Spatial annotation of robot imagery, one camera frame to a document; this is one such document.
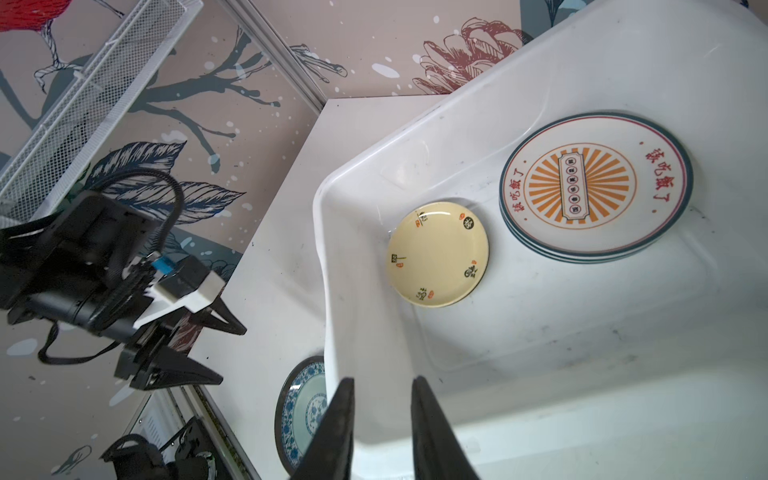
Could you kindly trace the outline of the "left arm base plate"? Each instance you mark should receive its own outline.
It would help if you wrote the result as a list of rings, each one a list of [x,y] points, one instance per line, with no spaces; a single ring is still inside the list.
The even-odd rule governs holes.
[[[188,420],[161,446],[138,433],[127,434],[100,459],[112,465],[117,479],[234,479],[198,417]]]

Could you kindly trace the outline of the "teal patterned plate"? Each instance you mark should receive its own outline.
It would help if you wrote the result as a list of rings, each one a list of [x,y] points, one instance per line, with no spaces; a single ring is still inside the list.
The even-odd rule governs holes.
[[[324,357],[306,358],[294,367],[281,387],[274,416],[276,449],[288,475],[300,465],[328,403]]]

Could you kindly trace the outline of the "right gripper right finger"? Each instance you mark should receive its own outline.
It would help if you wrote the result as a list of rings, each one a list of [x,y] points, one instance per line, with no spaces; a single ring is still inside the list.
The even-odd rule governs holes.
[[[411,424],[416,479],[479,479],[423,376],[412,383]]]

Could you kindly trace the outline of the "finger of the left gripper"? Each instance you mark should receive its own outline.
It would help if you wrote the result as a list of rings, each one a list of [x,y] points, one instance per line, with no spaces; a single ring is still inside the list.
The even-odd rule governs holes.
[[[230,311],[221,297],[202,310],[190,315],[189,322],[192,325],[221,331],[224,333],[242,336],[247,332],[247,328]]]
[[[139,364],[130,386],[136,390],[152,391],[185,385],[220,385],[223,377],[188,358],[185,354],[162,346]]]

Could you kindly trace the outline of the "orange sunburst plate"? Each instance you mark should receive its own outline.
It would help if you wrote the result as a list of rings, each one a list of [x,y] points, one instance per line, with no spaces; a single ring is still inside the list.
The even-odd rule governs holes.
[[[689,154],[666,129],[618,112],[551,122],[510,154],[499,208],[511,234],[545,257],[605,263],[656,242],[693,193]]]

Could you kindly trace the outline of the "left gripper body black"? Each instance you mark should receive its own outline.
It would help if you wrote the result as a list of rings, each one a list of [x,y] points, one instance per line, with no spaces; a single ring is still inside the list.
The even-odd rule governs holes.
[[[115,376],[136,390],[189,385],[197,380],[193,362],[173,350],[170,341],[184,313],[171,313],[142,327],[121,351]]]

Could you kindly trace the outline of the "yellow plate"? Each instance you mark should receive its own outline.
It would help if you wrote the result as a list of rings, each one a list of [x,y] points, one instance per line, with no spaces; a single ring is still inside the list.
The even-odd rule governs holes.
[[[479,285],[490,244],[480,217],[455,202],[422,205],[393,231],[386,270],[394,290],[425,308],[453,305]]]

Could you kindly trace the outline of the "white plastic bin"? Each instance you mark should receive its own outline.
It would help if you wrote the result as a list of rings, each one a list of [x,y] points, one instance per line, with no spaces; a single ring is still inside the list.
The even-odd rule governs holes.
[[[595,1],[322,183],[326,362],[355,381],[356,477],[413,477],[417,376],[484,479],[766,477],[766,20],[761,1]],[[507,230],[502,168],[599,110],[670,131],[693,195],[634,256],[551,260]],[[386,250],[435,200],[479,216],[490,265],[464,300],[419,308]]]

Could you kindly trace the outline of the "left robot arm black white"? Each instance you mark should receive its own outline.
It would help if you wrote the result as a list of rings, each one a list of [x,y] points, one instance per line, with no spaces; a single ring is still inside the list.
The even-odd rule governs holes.
[[[41,363],[80,365],[91,356],[49,350],[62,326],[109,339],[121,351],[115,375],[136,390],[219,385],[214,370],[172,348],[183,320],[242,336],[246,327],[221,297],[224,280],[200,259],[174,259],[158,247],[161,222],[86,192],[64,212],[1,231],[1,308],[17,325],[50,322]]]

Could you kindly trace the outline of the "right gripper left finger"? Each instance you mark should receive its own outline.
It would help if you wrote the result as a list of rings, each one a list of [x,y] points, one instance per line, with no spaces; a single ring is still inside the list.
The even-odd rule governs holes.
[[[293,480],[348,480],[354,455],[355,382],[345,377],[339,383]]]

